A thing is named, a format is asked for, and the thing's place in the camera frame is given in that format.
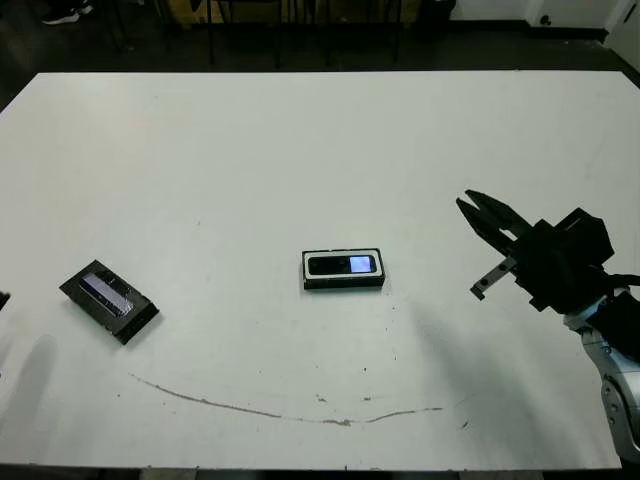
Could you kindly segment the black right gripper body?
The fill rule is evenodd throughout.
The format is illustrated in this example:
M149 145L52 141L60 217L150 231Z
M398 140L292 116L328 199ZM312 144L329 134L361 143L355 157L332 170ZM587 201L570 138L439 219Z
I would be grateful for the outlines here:
M471 292L482 300L486 290L511 273L537 311L550 307L573 313L606 294L605 262L606 227L601 219L565 219L555 226L540 220Z

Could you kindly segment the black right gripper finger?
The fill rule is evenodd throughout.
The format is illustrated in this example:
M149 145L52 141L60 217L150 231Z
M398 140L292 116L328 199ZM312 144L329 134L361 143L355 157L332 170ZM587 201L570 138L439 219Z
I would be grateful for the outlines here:
M460 198L456 200L456 205L474 232L492 248L496 251L512 250L513 241L500 230L491 215Z
M509 205L476 190L467 189L465 193L480 212L491 218L494 228L509 231L515 236L522 236L531 229L531 225Z

